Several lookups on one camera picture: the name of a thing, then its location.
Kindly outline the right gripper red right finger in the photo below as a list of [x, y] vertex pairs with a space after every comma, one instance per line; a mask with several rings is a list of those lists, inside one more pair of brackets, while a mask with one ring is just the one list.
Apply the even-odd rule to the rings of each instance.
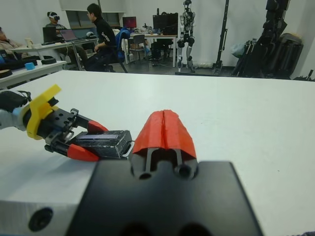
[[177, 173], [195, 172], [196, 152], [194, 143], [179, 115], [172, 110], [164, 110], [163, 124], [165, 144], [163, 160], [170, 162]]

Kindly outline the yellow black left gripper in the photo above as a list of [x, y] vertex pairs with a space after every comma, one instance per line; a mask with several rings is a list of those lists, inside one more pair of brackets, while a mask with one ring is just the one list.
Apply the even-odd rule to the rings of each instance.
[[53, 85], [32, 99], [26, 112], [27, 135], [34, 140], [45, 140], [45, 149], [75, 160], [96, 162], [99, 157], [87, 149], [71, 144], [73, 128], [83, 127], [88, 132], [107, 132], [100, 123], [79, 114], [77, 109], [65, 111], [56, 106], [55, 96], [61, 91]]

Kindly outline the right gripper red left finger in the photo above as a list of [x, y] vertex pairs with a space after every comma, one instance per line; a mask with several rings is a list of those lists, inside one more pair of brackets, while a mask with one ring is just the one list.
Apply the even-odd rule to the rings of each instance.
[[130, 158], [135, 177], [147, 177], [157, 171], [164, 155], [164, 111], [155, 111], [147, 119], [134, 142]]

